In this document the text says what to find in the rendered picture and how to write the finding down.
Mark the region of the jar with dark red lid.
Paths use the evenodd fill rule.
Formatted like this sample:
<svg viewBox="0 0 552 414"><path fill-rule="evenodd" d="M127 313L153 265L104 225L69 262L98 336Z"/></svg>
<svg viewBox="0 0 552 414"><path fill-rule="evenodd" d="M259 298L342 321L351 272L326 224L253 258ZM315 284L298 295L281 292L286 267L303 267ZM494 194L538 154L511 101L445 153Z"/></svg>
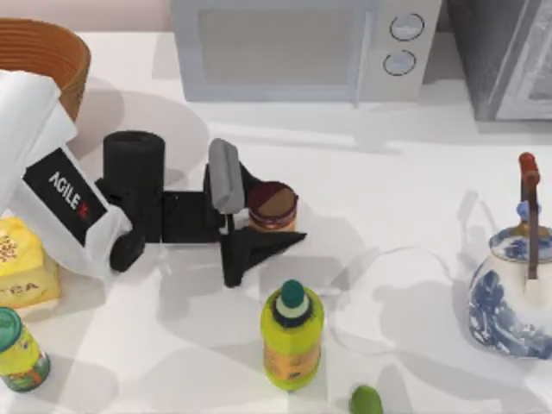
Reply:
<svg viewBox="0 0 552 414"><path fill-rule="evenodd" d="M264 232L296 230L298 194L279 181L256 185L248 194L248 225Z"/></svg>

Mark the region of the pale grey rounded box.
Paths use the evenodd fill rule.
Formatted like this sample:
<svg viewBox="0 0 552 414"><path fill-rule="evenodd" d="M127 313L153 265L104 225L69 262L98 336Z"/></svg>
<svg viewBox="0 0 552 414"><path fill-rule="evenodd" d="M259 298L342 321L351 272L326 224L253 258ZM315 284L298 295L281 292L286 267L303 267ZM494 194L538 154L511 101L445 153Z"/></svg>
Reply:
<svg viewBox="0 0 552 414"><path fill-rule="evenodd" d="M237 148L220 138L209 146L208 167L213 206L223 214L243 208L244 192Z"/></svg>

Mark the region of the yellow green bottle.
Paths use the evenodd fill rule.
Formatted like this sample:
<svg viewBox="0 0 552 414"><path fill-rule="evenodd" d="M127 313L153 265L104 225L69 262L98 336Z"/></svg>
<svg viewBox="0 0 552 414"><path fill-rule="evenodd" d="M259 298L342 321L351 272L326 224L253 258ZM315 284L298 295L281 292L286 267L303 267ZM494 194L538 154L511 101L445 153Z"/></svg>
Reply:
<svg viewBox="0 0 552 414"><path fill-rule="evenodd" d="M260 314L263 367L282 390L295 392L316 376L322 358L323 303L311 289L288 279Z"/></svg>

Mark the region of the pale microwave oven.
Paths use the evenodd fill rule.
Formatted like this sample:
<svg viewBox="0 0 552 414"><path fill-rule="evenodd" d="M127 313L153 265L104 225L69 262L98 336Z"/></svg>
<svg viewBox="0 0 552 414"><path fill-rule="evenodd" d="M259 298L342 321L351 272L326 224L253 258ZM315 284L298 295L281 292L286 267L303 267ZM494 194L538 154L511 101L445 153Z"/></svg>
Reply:
<svg viewBox="0 0 552 414"><path fill-rule="evenodd" d="M170 0L185 98L192 102L353 103L367 12L372 33L362 103L417 99L442 0ZM423 32L397 41L390 24L419 14ZM392 52L417 58L393 77Z"/></svg>

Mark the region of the yellow tea box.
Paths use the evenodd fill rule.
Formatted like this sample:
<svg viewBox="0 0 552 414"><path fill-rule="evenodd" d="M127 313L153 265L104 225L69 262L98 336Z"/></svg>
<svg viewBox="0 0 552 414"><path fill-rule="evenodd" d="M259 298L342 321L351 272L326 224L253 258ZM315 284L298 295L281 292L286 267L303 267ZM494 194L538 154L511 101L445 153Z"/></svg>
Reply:
<svg viewBox="0 0 552 414"><path fill-rule="evenodd" d="M60 295L60 267L41 239L20 218L0 218L0 306L28 307Z"/></svg>

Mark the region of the green lime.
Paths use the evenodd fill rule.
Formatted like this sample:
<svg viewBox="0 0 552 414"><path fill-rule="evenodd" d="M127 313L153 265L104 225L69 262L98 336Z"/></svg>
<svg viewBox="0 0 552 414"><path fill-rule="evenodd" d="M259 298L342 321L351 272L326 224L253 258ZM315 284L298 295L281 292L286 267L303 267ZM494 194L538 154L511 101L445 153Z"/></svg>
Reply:
<svg viewBox="0 0 552 414"><path fill-rule="evenodd" d="M349 414L384 414L381 397L375 388L357 386L348 403Z"/></svg>

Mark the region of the microwave knob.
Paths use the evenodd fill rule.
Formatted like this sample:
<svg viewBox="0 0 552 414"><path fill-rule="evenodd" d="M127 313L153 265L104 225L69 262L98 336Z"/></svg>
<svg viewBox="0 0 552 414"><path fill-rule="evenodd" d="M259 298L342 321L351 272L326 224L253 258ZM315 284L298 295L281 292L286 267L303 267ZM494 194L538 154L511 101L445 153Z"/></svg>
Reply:
<svg viewBox="0 0 552 414"><path fill-rule="evenodd" d="M401 77L413 71L417 58L408 50L400 50L389 53L383 60L382 67L387 74L393 77Z"/></svg>
<svg viewBox="0 0 552 414"><path fill-rule="evenodd" d="M416 13L395 17L390 24L390 34L397 41L413 41L424 30L424 19Z"/></svg>

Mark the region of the brown woven basket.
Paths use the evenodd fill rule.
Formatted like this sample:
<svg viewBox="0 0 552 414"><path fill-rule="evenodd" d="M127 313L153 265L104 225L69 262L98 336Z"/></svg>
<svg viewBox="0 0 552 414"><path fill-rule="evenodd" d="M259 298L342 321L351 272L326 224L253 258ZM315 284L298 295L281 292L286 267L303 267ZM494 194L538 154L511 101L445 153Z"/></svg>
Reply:
<svg viewBox="0 0 552 414"><path fill-rule="evenodd" d="M0 69L52 78L73 121L78 117L90 65L90 49L71 30L51 22L0 17Z"/></svg>

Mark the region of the green and yellow can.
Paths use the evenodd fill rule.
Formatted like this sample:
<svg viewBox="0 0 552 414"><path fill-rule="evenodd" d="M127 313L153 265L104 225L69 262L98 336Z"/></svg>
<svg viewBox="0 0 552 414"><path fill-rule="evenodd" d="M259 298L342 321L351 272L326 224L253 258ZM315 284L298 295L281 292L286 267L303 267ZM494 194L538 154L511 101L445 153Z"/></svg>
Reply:
<svg viewBox="0 0 552 414"><path fill-rule="evenodd" d="M13 392L30 392L50 374L48 355L19 315L0 307L0 380Z"/></svg>

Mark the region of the blue and white teapot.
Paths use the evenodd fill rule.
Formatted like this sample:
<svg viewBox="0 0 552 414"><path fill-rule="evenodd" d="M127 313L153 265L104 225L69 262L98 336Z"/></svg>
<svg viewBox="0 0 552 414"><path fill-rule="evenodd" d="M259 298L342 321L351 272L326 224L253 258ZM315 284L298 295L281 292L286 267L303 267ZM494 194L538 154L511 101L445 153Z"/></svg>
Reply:
<svg viewBox="0 0 552 414"><path fill-rule="evenodd" d="M535 156L524 152L518 163L519 223L488 241L468 288L468 328L498 353L552 361L552 227L540 224Z"/></svg>

